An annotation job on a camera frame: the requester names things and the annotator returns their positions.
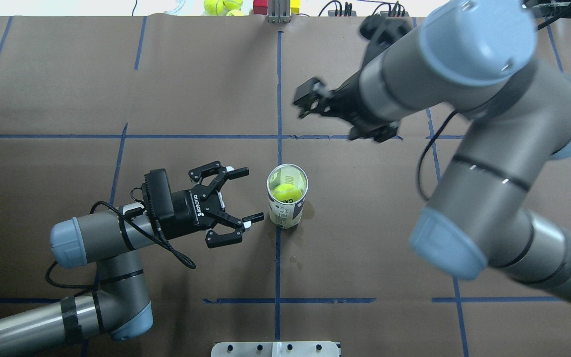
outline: red object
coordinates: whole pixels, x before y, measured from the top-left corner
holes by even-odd
[[[252,13],[268,14],[268,0],[254,0],[252,2]]]

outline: yellow tennis ball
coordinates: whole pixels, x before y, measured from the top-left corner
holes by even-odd
[[[226,16],[245,16],[245,13],[243,13],[241,10],[230,10]]]
[[[229,10],[239,10],[243,4],[244,0],[224,0],[224,6]]]
[[[299,187],[292,185],[292,183],[281,183],[281,185],[272,189],[271,193],[272,197],[283,203],[294,203],[303,196]]]
[[[204,0],[204,9],[210,15],[222,14],[224,13],[224,0]]]

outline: blue tape grid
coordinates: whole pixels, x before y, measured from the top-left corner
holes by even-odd
[[[0,41],[0,53],[6,41],[7,34],[11,27],[13,17],[10,16],[7,21],[6,28],[2,35]],[[143,18],[140,41],[138,43],[138,51],[136,53],[136,61],[134,64],[134,70],[138,70],[140,64],[140,55],[144,40],[145,26],[147,23],[147,18]],[[414,26],[417,26],[415,18],[413,18]],[[559,70],[563,71],[563,66],[561,63],[560,56],[555,45],[554,37],[552,34],[551,26],[546,27],[548,31],[548,36],[550,43],[557,60],[557,66]],[[120,135],[77,135],[77,134],[65,134],[65,135],[32,135],[32,134],[0,134],[0,138],[15,138],[15,139],[25,139],[25,138],[59,138],[59,139],[120,139],[120,147],[118,149],[118,157],[116,161],[116,168],[114,171],[114,179],[112,184],[112,191],[110,197],[110,203],[113,203],[115,190],[118,180],[118,175],[120,172],[120,163],[122,161],[122,154],[124,150],[124,144],[127,138],[130,139],[261,139],[261,140],[277,140],[277,163],[282,163],[282,141],[285,140],[299,140],[299,139],[324,139],[333,140],[340,139],[346,140],[347,135],[283,135],[282,132],[282,98],[281,98],[281,43],[282,43],[283,31],[278,32],[277,41],[277,135],[127,135],[127,124]],[[434,134],[433,120],[431,117],[430,109],[426,110],[426,115],[429,119],[429,131],[430,138]],[[441,135],[438,139],[462,139],[463,135]],[[433,145],[433,160],[435,163],[436,176],[438,181],[440,180],[440,167],[437,157],[437,147]],[[256,303],[274,303],[275,305],[275,339],[279,341],[281,338],[280,331],[280,304],[281,303],[372,303],[376,301],[375,298],[281,298],[281,229],[277,229],[276,232],[276,286],[275,286],[275,298],[218,298],[215,301],[208,299],[203,299],[204,304],[221,304],[221,303],[240,303],[240,304],[256,304]],[[547,297],[547,296],[536,296],[536,297],[462,297],[460,296],[458,281],[453,278],[455,297],[435,297],[431,299],[432,303],[455,303],[458,313],[458,322],[460,327],[460,337],[462,339],[462,349],[464,351],[464,357],[469,356],[467,341],[466,341],[466,331],[464,327],[464,317],[462,313],[462,303],[504,303],[504,302],[557,302],[560,301],[559,298]],[[58,299],[52,298],[0,298],[0,303],[54,303],[59,301]],[[85,357],[87,354],[88,346],[84,344],[82,347],[81,355]]]

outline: white can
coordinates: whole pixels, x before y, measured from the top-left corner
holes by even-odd
[[[292,183],[301,190],[301,197],[296,201],[289,199],[285,202],[276,199],[272,190],[282,183]],[[268,190],[268,203],[270,204],[270,212],[268,212],[270,221],[283,229],[292,228],[299,224],[303,216],[305,197],[308,194],[308,176],[305,172],[297,165],[279,165],[268,176],[266,188]]]

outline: yellow object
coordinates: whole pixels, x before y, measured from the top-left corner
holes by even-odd
[[[224,13],[223,0],[204,0],[204,10],[210,15],[219,15]]]
[[[290,0],[290,11],[299,13],[301,9],[301,0]]]
[[[245,16],[241,10],[230,10],[226,16]]]
[[[294,203],[303,196],[299,187],[292,185],[292,183],[281,183],[272,189],[271,193],[272,197],[283,203]]]
[[[242,8],[242,4],[244,4],[244,0],[224,0],[224,6],[229,10],[239,10]]]

